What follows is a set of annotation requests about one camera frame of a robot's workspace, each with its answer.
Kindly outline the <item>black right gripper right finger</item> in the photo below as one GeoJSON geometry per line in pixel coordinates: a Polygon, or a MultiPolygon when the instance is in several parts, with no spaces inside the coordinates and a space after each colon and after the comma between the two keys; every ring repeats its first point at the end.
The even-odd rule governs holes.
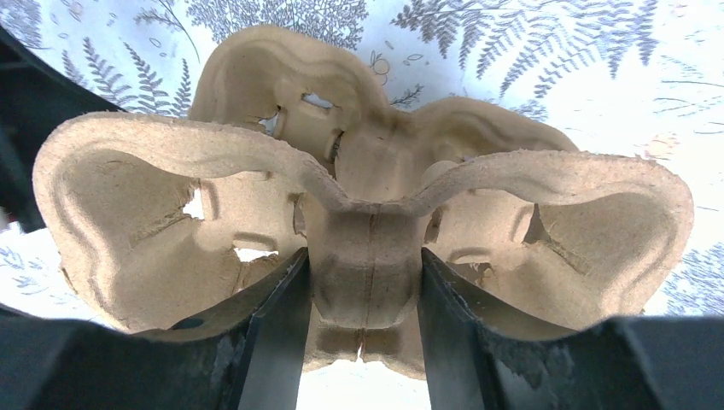
{"type": "Polygon", "coordinates": [[[554,339],[424,249],[417,312],[434,409],[720,409],[723,320],[627,316],[554,339]]]}

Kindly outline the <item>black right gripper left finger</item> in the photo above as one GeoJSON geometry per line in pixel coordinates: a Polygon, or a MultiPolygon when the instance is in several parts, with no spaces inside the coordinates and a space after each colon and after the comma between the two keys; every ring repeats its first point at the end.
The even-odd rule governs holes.
{"type": "Polygon", "coordinates": [[[293,409],[312,307],[297,250],[167,330],[129,335],[1,311],[4,409],[293,409]]]}

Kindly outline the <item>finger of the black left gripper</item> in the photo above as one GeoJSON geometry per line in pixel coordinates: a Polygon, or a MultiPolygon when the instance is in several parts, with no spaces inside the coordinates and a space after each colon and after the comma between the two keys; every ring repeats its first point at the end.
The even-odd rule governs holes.
{"type": "Polygon", "coordinates": [[[32,168],[49,134],[79,115],[119,110],[1,30],[1,209],[23,231],[45,228],[33,194],[32,168]]]}

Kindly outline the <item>cardboard cup carrier tray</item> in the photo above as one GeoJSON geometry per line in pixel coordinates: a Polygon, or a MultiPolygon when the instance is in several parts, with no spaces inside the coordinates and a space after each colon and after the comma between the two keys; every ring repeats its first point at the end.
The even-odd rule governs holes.
{"type": "Polygon", "coordinates": [[[686,183],[640,158],[426,155],[388,177],[363,155],[329,173],[260,132],[110,112],[58,126],[33,184],[68,284],[119,328],[168,328],[306,249],[306,369],[361,353],[413,378],[425,250],[493,329],[546,340],[640,313],[694,221],[686,183]]]}

